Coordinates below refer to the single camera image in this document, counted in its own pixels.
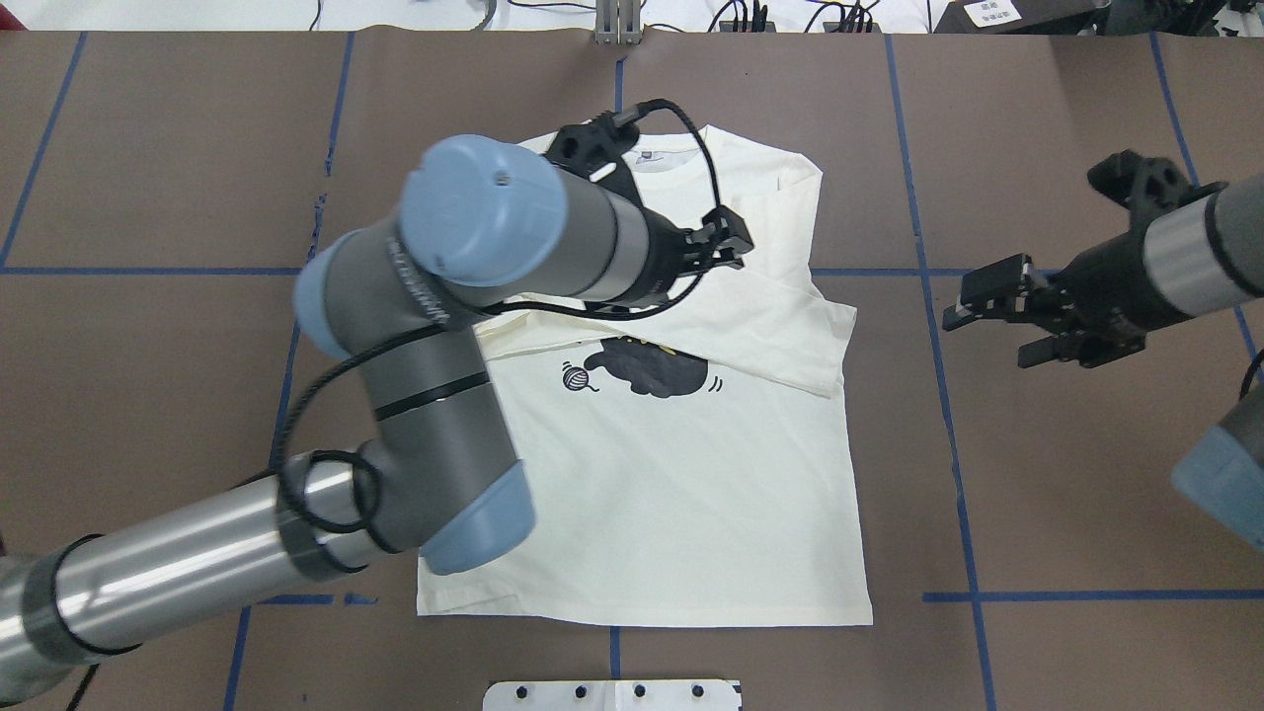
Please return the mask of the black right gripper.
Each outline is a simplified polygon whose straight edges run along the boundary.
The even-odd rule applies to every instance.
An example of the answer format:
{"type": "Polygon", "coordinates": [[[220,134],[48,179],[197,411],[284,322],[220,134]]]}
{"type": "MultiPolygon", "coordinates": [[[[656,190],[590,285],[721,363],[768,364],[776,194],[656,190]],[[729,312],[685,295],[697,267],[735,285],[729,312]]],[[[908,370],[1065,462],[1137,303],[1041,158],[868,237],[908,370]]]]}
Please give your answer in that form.
{"type": "Polygon", "coordinates": [[[1063,315],[1063,296],[1068,315],[1052,337],[1019,348],[1020,369],[1052,361],[1093,368],[1134,356],[1146,347],[1146,334],[1181,323],[1181,311],[1152,282],[1145,243],[1143,233],[1112,238],[1079,253],[1049,282],[1030,256],[969,271],[957,301],[942,314],[942,328],[997,320],[1048,329],[1063,315]]]}

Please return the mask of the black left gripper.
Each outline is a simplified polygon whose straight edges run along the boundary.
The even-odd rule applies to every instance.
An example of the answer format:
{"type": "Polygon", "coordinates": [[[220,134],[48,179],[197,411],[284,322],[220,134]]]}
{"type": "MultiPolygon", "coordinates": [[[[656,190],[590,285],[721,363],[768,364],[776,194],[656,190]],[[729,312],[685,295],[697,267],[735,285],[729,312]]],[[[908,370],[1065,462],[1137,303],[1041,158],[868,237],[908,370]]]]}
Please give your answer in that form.
{"type": "Polygon", "coordinates": [[[744,218],[726,205],[712,207],[702,228],[680,228],[659,213],[642,213],[647,226],[647,256],[632,283],[632,306],[667,302],[678,280],[704,278],[717,269],[744,269],[744,256],[755,240],[744,218]]]}

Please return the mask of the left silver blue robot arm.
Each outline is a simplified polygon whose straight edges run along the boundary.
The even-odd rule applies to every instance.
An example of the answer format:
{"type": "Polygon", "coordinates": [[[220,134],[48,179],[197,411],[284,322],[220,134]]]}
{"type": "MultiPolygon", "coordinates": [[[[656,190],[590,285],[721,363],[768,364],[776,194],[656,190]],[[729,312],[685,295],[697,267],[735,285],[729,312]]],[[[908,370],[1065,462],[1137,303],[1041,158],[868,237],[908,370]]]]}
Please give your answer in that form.
{"type": "Polygon", "coordinates": [[[475,328],[554,312],[632,321],[739,269],[744,221],[714,197],[694,226],[646,206],[636,133],[565,127],[537,154],[487,135],[425,152],[380,221],[315,256],[296,326],[329,369],[289,402],[270,468],[226,492],[3,563],[3,705],[182,628],[416,553],[453,576],[523,543],[536,512],[475,328]]]}

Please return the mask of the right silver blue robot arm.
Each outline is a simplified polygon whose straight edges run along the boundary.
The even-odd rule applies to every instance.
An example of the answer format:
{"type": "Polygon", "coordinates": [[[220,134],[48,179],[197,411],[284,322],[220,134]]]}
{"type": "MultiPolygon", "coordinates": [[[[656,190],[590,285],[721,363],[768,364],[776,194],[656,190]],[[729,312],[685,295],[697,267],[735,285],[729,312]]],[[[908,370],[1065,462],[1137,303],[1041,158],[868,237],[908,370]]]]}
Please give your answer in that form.
{"type": "Polygon", "coordinates": [[[1229,344],[1201,347],[1205,367],[1235,376],[1227,411],[1173,466],[1192,505],[1261,548],[1261,350],[1243,329],[1261,307],[1261,177],[1193,185],[1170,164],[1095,189],[1126,211],[1121,234],[1060,269],[1010,256],[964,275],[942,328],[980,321],[1025,325],[1034,342],[1016,363],[1103,368],[1155,344],[1191,342],[1220,326],[1229,344]]]}

